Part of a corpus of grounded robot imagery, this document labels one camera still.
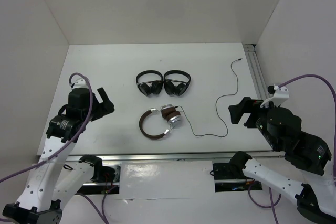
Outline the brown silver headphones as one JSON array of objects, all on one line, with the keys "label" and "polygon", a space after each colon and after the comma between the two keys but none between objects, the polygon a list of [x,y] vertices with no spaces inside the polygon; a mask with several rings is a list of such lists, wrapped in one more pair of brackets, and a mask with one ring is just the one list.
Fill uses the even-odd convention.
[{"label": "brown silver headphones", "polygon": [[[143,136],[159,141],[165,138],[174,128],[178,127],[182,121],[181,113],[171,104],[163,105],[160,108],[151,108],[145,111],[139,119],[139,130]],[[158,130],[150,130],[149,123],[158,126]]]}]

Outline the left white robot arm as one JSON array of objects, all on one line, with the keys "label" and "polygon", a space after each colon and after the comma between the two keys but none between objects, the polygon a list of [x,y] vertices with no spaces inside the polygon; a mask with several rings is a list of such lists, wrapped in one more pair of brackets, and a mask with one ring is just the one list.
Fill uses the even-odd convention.
[{"label": "left white robot arm", "polygon": [[70,199],[87,181],[111,183],[115,170],[104,166],[102,159],[84,155],[62,180],[59,175],[86,124],[114,112],[114,105],[104,88],[99,88],[99,102],[87,86],[74,86],[68,103],[51,119],[46,132],[40,160],[29,168],[31,177],[15,203],[2,212],[4,222],[60,223],[62,212]]}]

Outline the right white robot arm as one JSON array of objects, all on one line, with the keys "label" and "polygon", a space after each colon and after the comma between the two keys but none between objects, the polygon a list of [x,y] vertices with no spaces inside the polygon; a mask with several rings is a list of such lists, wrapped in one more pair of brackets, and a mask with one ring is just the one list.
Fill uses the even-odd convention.
[{"label": "right white robot arm", "polygon": [[274,151],[284,152],[285,160],[302,172],[306,181],[285,177],[242,151],[230,159],[230,174],[265,184],[290,200],[302,216],[314,223],[335,223],[335,182],[327,143],[302,131],[301,118],[290,110],[275,105],[265,108],[262,103],[244,97],[237,105],[229,106],[231,123],[238,124],[244,114],[249,114],[244,126],[258,129]]}]

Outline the left black headphones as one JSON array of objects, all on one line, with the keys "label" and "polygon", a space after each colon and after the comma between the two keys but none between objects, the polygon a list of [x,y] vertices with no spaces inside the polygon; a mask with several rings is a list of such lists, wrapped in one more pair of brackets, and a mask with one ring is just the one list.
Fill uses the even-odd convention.
[{"label": "left black headphones", "polygon": [[[139,82],[139,79],[146,74],[155,74],[159,76],[160,79],[154,80],[154,81]],[[160,94],[162,87],[163,87],[163,76],[160,72],[156,70],[142,71],[137,75],[135,80],[136,80],[137,88],[139,89],[139,91],[147,97],[151,94],[153,95]]]}]

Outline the black headphones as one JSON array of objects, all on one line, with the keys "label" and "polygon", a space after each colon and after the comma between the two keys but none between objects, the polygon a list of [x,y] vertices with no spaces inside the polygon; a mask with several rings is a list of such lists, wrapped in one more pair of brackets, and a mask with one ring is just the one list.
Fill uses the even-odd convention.
[{"label": "black headphones", "polygon": [[[188,81],[168,79],[167,77],[172,74],[179,74],[184,77],[187,77]],[[191,83],[191,76],[187,72],[182,70],[170,70],[167,71],[163,76],[164,89],[168,95],[175,95],[178,97],[183,95],[187,90],[187,88],[189,87],[190,83]]]},{"label": "black headphones", "polygon": [[[154,80],[154,81],[139,82],[139,79],[146,74],[155,74],[159,76],[160,79]],[[160,94],[162,87],[163,87],[163,76],[160,72],[156,70],[142,71],[137,75],[135,80],[136,80],[137,88],[139,89],[139,91],[147,97],[151,94],[153,95]]]}]

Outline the right black headphones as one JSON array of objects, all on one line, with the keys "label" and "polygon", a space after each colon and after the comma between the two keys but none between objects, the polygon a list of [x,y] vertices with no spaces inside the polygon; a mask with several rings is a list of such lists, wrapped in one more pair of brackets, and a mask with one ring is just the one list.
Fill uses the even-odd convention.
[{"label": "right black headphones", "polygon": [[[188,81],[168,79],[167,77],[172,74],[179,74],[184,77],[187,77]],[[187,72],[182,70],[170,70],[167,71],[163,76],[164,89],[168,95],[175,95],[178,97],[183,95],[187,90],[187,88],[189,87],[190,83],[191,83],[191,76]]]}]

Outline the aluminium rail front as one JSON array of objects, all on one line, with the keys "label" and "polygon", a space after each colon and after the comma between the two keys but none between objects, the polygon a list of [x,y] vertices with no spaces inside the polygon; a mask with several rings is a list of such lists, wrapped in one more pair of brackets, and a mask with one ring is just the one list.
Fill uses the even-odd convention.
[{"label": "aluminium rail front", "polygon": [[[235,152],[207,152],[207,153],[169,153],[169,154],[133,154],[133,155],[96,155],[103,161],[165,161],[165,160],[196,160],[196,159],[226,159],[231,158]],[[248,155],[256,158],[283,157],[284,152],[261,151],[247,152]],[[82,155],[70,155],[66,161],[74,162],[79,160]]]}]

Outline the aluminium rail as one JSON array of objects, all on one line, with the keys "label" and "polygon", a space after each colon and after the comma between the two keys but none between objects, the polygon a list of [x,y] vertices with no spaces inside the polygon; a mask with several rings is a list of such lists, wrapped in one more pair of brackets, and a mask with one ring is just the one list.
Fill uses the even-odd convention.
[{"label": "aluminium rail", "polygon": [[265,100],[266,98],[268,98],[267,86],[264,80],[260,63],[257,58],[255,45],[243,44],[243,49],[246,55],[257,97],[259,99]]},{"label": "aluminium rail", "polygon": [[[165,160],[196,160],[196,159],[226,159],[231,158],[235,152],[207,152],[207,153],[169,153],[169,154],[133,154],[133,155],[96,155],[103,161],[165,161]],[[247,152],[248,155],[256,158],[283,157],[284,152],[261,151]],[[74,162],[79,160],[82,155],[70,155],[66,161]]]}]

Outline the aluminium rail right side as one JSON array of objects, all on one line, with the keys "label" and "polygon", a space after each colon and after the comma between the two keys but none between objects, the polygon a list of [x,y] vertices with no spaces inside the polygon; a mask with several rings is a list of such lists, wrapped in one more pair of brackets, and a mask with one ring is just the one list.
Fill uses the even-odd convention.
[{"label": "aluminium rail right side", "polygon": [[260,63],[257,58],[255,45],[243,44],[243,49],[246,55],[257,97],[259,99],[265,100],[266,98],[268,98],[267,86],[264,80]]}]

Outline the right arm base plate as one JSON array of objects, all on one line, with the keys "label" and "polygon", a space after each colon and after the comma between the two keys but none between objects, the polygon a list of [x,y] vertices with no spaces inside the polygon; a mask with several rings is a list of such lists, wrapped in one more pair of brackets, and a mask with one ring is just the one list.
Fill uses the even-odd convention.
[{"label": "right arm base plate", "polygon": [[215,192],[233,192],[262,190],[260,182],[254,182],[240,172],[234,171],[230,163],[213,163],[213,169],[209,173],[214,178]]}]

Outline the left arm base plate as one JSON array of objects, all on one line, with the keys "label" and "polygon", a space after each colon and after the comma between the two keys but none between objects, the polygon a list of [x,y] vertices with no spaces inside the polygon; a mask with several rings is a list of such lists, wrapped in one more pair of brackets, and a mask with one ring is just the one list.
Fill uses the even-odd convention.
[{"label": "left arm base plate", "polygon": [[84,183],[78,190],[84,195],[119,194],[120,165],[103,166],[99,176]]}]

